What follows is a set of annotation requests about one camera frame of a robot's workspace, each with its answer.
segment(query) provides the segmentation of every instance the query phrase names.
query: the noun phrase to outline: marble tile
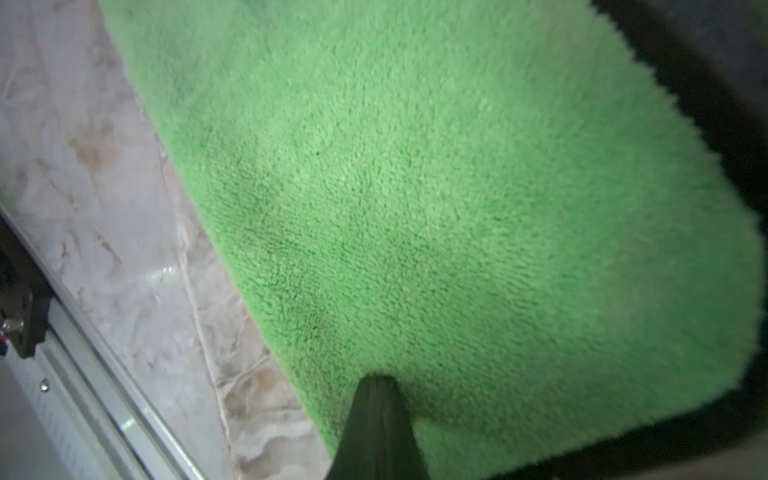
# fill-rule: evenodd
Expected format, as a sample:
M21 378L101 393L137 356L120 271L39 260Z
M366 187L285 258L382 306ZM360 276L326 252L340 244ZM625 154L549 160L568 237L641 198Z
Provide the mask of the marble tile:
M0 2L0 199L208 478L322 478L95 0Z

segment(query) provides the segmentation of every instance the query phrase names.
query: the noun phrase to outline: dark surface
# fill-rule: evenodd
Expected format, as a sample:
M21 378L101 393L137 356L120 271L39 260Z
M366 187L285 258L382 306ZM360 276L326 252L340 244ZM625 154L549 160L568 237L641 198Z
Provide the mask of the dark surface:
M326 480L427 480L406 404L392 377L368 376L355 391Z
M766 0L640 0L764 118L768 117Z
M48 281L0 215L0 320L23 319L23 330L6 333L23 359L45 339L51 295Z

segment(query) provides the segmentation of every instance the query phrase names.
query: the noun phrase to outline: green microfiber towel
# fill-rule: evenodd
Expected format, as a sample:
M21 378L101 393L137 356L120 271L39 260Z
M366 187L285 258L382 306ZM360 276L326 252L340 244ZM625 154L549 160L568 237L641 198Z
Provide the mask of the green microfiber towel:
M333 454L395 376L434 479L694 409L763 258L587 0L102 0L207 232Z

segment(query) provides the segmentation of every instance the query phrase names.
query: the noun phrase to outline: metal frame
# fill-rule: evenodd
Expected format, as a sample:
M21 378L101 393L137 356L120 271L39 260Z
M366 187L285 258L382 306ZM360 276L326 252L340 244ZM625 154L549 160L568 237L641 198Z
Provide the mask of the metal frame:
M204 480L16 222L2 208L0 216L55 293L48 310L50 328L35 356L22 360L9 352L7 358L48 434L68 437L54 444L73 478ZM73 456L72 449L80 451Z

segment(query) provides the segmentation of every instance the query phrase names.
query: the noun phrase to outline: black bracket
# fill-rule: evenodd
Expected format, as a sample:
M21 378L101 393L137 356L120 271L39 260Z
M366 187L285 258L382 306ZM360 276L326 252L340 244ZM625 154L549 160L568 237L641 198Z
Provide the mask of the black bracket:
M35 261L0 216L0 335L21 358L45 339L53 290Z

